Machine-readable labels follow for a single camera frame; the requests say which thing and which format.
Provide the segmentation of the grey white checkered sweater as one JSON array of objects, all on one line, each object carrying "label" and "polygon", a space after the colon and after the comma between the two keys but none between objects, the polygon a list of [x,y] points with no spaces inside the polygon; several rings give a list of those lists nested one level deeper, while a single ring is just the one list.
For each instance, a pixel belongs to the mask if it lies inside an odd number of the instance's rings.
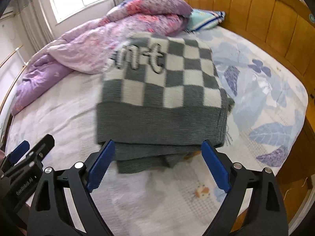
[{"label": "grey white checkered sweater", "polygon": [[198,38],[137,32],[108,60],[97,104],[97,142],[115,142],[118,171],[173,167],[204,140],[225,142],[233,100],[210,46]]}]

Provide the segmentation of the purple floral quilt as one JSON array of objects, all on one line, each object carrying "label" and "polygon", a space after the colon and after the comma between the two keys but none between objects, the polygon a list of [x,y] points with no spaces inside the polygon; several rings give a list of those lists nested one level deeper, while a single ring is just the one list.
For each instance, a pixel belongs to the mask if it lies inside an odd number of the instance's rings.
[{"label": "purple floral quilt", "polygon": [[73,71],[99,74],[116,46],[135,32],[175,36],[193,9],[183,0],[132,0],[49,42],[28,61],[11,110],[18,114]]}]

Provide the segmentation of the white floral bed sheet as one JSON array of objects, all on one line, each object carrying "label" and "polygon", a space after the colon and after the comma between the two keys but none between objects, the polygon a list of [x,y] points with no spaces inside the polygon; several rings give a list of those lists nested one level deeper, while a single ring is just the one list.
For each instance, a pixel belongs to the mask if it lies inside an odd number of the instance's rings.
[{"label": "white floral bed sheet", "polygon": [[[212,49],[219,78],[235,102],[221,152],[247,169],[277,173],[304,124],[308,94],[279,62],[222,27],[196,33]],[[17,114],[6,151],[44,135],[55,147],[44,165],[68,169],[99,150],[95,107],[101,75],[73,72]],[[216,186],[198,155],[173,168],[120,174],[108,168],[93,200],[115,235],[202,235],[219,210],[225,192]]]}]

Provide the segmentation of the beige curtain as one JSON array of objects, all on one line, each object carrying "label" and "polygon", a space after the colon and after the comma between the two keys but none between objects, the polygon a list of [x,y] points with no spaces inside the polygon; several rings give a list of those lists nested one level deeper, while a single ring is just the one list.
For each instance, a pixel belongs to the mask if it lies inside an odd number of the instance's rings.
[{"label": "beige curtain", "polygon": [[15,0],[14,6],[23,30],[35,52],[55,39],[41,0]]}]

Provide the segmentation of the wooden bed headboard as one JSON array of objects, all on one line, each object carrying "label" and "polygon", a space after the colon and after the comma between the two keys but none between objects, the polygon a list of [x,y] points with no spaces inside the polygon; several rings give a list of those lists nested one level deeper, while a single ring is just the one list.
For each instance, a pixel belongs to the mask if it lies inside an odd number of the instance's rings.
[{"label": "wooden bed headboard", "polygon": [[224,11],[223,27],[256,44],[292,72],[308,94],[306,119],[277,180],[288,222],[303,220],[314,200],[314,20],[301,0],[184,0]]}]

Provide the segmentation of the teal striped pillow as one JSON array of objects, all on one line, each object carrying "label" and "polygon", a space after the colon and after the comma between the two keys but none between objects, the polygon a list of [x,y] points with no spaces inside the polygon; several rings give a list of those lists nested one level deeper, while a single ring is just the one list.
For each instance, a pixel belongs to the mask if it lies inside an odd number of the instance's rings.
[{"label": "teal striped pillow", "polygon": [[225,20],[224,11],[207,11],[193,9],[186,26],[187,32],[212,29]]}]

